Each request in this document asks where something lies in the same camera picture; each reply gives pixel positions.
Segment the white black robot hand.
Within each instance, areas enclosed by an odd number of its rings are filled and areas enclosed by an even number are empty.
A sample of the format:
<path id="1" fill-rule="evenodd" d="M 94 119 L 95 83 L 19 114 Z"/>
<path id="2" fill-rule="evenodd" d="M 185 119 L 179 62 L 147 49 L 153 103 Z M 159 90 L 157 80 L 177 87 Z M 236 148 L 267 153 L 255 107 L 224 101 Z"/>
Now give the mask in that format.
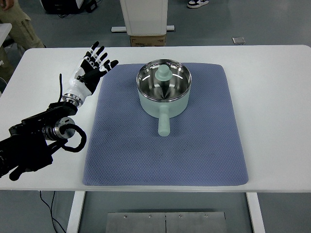
<path id="1" fill-rule="evenodd" d="M 79 61 L 70 77 L 69 88 L 62 96 L 63 101 L 82 106 L 86 98 L 95 92 L 100 79 L 119 63 L 107 59 L 104 46 L 98 46 L 96 41 Z"/>

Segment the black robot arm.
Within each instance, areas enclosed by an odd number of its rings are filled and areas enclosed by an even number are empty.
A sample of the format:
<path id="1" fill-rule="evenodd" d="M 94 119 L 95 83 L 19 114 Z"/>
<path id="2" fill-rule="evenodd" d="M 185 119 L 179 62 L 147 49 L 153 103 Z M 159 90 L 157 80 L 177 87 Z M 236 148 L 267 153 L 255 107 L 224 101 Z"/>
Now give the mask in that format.
<path id="1" fill-rule="evenodd" d="M 52 154 L 68 142 L 69 128 L 63 118 L 78 108 L 70 102 L 51 103 L 42 113 L 28 117 L 9 129 L 10 137 L 0 142 L 0 175 L 12 181 L 24 172 L 35 172 L 52 164 Z"/>

